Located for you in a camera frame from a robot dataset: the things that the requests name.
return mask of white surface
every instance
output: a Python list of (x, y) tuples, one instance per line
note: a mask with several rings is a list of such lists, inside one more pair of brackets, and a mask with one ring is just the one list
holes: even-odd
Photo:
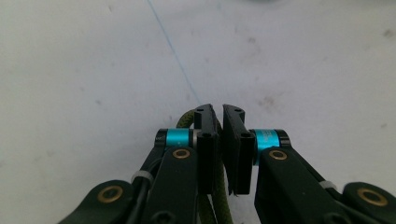
[[(395, 1), (152, 5), (165, 33), (143, 0), (0, 2), (0, 223), (58, 222), (206, 103), (284, 129), (340, 190), (396, 195)], [(259, 223), (252, 199), (234, 223)]]

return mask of blue metallic band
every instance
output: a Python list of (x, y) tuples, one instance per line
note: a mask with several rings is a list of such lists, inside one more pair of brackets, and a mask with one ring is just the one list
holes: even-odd
[(166, 147), (188, 147), (189, 129), (168, 129)]
[(254, 129), (257, 142), (257, 158), (254, 165), (259, 165), (260, 155), (269, 147), (279, 147), (279, 137), (275, 130)]

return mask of black mechanical arm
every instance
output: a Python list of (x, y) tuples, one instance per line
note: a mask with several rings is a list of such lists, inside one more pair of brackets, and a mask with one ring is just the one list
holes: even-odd
[(396, 223), (394, 196), (362, 182), (337, 192), (291, 146), (286, 132), (247, 130), (243, 109), (223, 107), (222, 127), (212, 105), (201, 105), (183, 115), (176, 129), (159, 130), (131, 183), (96, 186), (60, 223), (233, 223), (223, 167), (229, 194), (238, 195), (249, 194), (253, 166), (259, 166), (254, 203), (261, 223)]

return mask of olive green cord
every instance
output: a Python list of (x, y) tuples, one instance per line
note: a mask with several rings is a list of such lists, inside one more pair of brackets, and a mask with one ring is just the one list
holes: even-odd
[[(194, 110), (186, 112), (178, 121), (177, 128), (190, 128), (194, 122)], [(219, 121), (217, 120), (218, 131), (221, 134), (222, 129)], [(198, 195), (198, 211), (201, 223), (204, 224), (233, 224), (230, 208), (227, 202), (227, 193), (224, 185), (224, 168), (221, 161), (221, 156), (218, 154), (215, 164), (215, 194), (212, 195), (213, 207), (216, 213), (213, 213), (212, 205), (206, 194)]]

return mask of blue line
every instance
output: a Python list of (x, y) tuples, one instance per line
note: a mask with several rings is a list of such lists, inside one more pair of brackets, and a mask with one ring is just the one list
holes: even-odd
[(181, 61), (180, 61), (180, 59), (178, 58), (178, 55), (177, 55), (177, 53), (176, 53), (176, 50), (175, 50), (175, 48), (173, 47), (172, 41), (171, 41), (171, 39), (170, 39), (168, 33), (166, 33), (165, 28), (163, 27), (163, 23), (161, 22), (161, 19), (160, 19), (160, 17), (158, 16), (157, 11), (155, 10), (154, 6), (152, 5), (151, 0), (147, 0), (147, 1), (148, 1), (148, 4), (149, 4), (149, 7), (151, 7), (152, 13), (154, 13), (154, 16), (155, 16), (155, 18), (157, 19), (157, 22), (160, 24), (160, 27), (161, 27), (161, 29), (163, 30), (163, 34), (165, 35), (166, 42), (168, 42), (169, 48), (171, 48), (172, 52), (174, 53), (175, 58), (176, 58), (176, 61), (177, 61), (177, 64), (178, 64), (178, 66), (180, 67), (181, 73), (183, 74), (184, 78), (186, 78), (187, 84), (189, 84), (190, 90), (192, 91), (192, 94), (194, 95), (195, 100), (198, 102), (199, 105), (201, 105), (201, 104), (202, 104), (202, 103), (201, 103), (201, 100), (199, 99), (198, 94), (197, 94), (197, 92), (195, 91), (195, 88), (192, 86), (192, 83), (190, 82), (190, 79), (189, 79), (189, 77), (187, 76), (187, 73), (186, 73), (186, 70), (184, 69), (183, 64), (181, 64)]

